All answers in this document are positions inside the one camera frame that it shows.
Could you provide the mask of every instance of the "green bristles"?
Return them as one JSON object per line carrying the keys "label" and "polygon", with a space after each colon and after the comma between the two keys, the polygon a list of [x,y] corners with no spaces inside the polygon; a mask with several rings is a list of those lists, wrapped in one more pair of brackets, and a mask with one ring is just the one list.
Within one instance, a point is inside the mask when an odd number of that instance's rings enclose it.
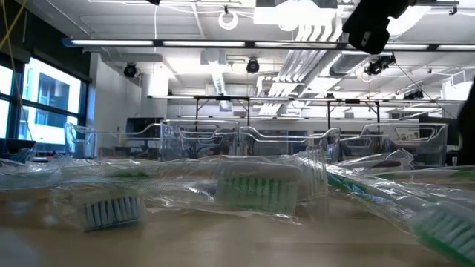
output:
{"label": "green bristles", "polygon": [[237,175],[222,179],[217,199],[224,205],[273,214],[294,214],[297,200],[296,179],[266,179]]}

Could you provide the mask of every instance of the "window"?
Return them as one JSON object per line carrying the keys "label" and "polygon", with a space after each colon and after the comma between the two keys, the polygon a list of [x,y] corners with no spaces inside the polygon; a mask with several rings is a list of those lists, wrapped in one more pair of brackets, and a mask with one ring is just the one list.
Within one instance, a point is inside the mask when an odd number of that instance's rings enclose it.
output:
{"label": "window", "polygon": [[24,107],[24,118],[22,115],[18,138],[36,141],[38,151],[65,152],[66,122],[77,125],[78,119],[38,108]]}
{"label": "window", "polygon": [[81,81],[50,65],[31,59],[25,65],[23,99],[59,108],[72,113],[79,112]]}
{"label": "window", "polygon": [[0,66],[0,93],[10,95],[12,90],[13,71]]}
{"label": "window", "polygon": [[18,138],[36,141],[41,152],[64,152],[65,123],[85,118],[85,89],[81,80],[31,59],[24,66]]}
{"label": "window", "polygon": [[10,103],[4,100],[0,100],[0,138],[5,138],[7,136],[9,109]]}

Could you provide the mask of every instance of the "cable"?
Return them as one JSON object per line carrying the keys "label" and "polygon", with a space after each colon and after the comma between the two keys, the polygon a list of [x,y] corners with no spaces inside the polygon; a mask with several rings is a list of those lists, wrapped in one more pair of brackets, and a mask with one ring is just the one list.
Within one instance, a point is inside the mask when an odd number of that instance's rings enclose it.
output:
{"label": "cable", "polygon": [[28,124],[26,113],[24,112],[24,106],[23,106],[23,101],[22,101],[20,84],[19,84],[19,81],[18,81],[18,77],[16,76],[15,60],[13,59],[12,44],[10,42],[10,34],[13,32],[13,28],[16,25],[15,23],[17,21],[17,18],[19,18],[20,15],[22,14],[23,9],[24,9],[23,7],[26,6],[27,0],[23,1],[22,8],[20,8],[19,13],[15,17],[15,20],[13,20],[13,23],[12,23],[12,26],[10,27],[10,29],[8,28],[7,7],[5,6],[5,0],[1,0],[1,4],[3,5],[3,8],[2,8],[3,18],[4,18],[4,23],[5,23],[5,30],[7,31],[7,34],[5,35],[4,40],[7,41],[8,53],[10,53],[10,62],[11,62],[11,65],[12,65],[13,78],[14,78],[13,82],[15,83],[16,97],[17,97],[18,104],[20,105],[20,108],[22,109],[21,114],[22,114],[23,119],[25,121],[25,124],[27,126],[27,132],[30,134],[30,138],[33,141],[33,135],[31,134],[31,130],[30,130],[30,126]]}
{"label": "cable", "polygon": [[441,108],[445,113],[447,113],[449,116],[452,117],[452,119],[456,119],[456,117],[452,116],[452,114],[450,114],[444,107],[442,107],[438,102],[436,102],[436,100],[434,100],[432,97],[429,96],[428,93],[425,93],[424,90],[422,90],[422,87],[419,86],[416,82],[414,82],[414,80],[402,69],[402,67],[400,67],[397,63],[394,63],[396,66],[398,66],[399,70],[402,71],[402,73],[414,84],[417,86],[417,88],[423,92],[424,95],[426,95],[427,98],[429,98],[432,102],[436,103],[437,106],[439,106],[439,108]]}
{"label": "cable", "polygon": [[211,13],[221,13],[222,11],[189,11],[189,10],[181,10],[179,8],[176,8],[176,7],[172,7],[172,6],[167,6],[167,5],[164,5],[164,6],[161,6],[161,7],[165,7],[165,8],[168,8],[168,9],[171,9],[171,10],[175,10],[175,11],[178,11],[178,12],[183,12],[183,13],[191,13],[191,14],[211,14]]}
{"label": "cable", "polygon": [[253,19],[254,16],[249,16],[249,15],[246,15],[246,13],[244,12],[236,12],[236,14],[240,15],[240,16],[243,16],[245,18],[250,18],[250,19]]}

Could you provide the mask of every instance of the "clear plastic wrap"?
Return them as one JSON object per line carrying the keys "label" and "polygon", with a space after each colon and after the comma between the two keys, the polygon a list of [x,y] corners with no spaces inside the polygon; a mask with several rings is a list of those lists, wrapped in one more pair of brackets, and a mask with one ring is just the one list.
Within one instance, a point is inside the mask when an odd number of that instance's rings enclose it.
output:
{"label": "clear plastic wrap", "polygon": [[335,163],[336,166],[353,170],[358,174],[379,174],[390,171],[413,170],[414,158],[404,149],[392,153],[376,154]]}
{"label": "clear plastic wrap", "polygon": [[[429,203],[447,201],[475,210],[475,175],[469,176],[475,173],[469,170],[473,168],[434,168],[371,177],[327,165],[332,192],[355,197],[365,203],[369,211],[404,231],[408,230],[407,220],[415,214],[415,205],[407,200],[417,198]],[[456,177],[454,174],[457,171],[461,171],[463,176]]]}
{"label": "clear plastic wrap", "polygon": [[314,160],[321,158],[321,151],[309,151],[63,167],[1,176],[0,190],[41,192],[58,221],[84,231],[129,223],[109,212],[114,200],[126,197],[143,202],[148,213],[192,209],[299,223],[300,216],[323,218],[327,211],[325,164]]}

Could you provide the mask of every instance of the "light fixture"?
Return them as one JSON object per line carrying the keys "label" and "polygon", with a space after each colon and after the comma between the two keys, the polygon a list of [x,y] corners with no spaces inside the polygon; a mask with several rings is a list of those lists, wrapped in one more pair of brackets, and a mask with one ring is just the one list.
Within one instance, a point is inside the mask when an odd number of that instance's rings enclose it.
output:
{"label": "light fixture", "polygon": [[[224,7],[225,11],[221,12],[220,16],[217,18],[218,24],[224,29],[224,30],[234,30],[236,26],[238,25],[238,15],[236,12],[228,11],[227,7]],[[230,22],[224,22],[224,16],[230,14],[232,16],[232,19]]]}
{"label": "light fixture", "polygon": [[327,42],[256,42],[256,47],[273,47],[273,48],[306,48],[306,49],[335,49],[336,43]]}
{"label": "light fixture", "polygon": [[194,99],[194,96],[148,96],[152,99]]}
{"label": "light fixture", "polygon": [[428,44],[386,44],[385,50],[426,50]]}
{"label": "light fixture", "polygon": [[442,44],[437,50],[475,50],[475,44]]}
{"label": "light fixture", "polygon": [[163,41],[165,47],[244,47],[245,44],[233,41]]}
{"label": "light fixture", "polygon": [[152,40],[71,40],[76,46],[154,46]]}
{"label": "light fixture", "polygon": [[287,102],[290,98],[286,97],[249,97],[250,100],[262,100],[262,101],[283,101]]}

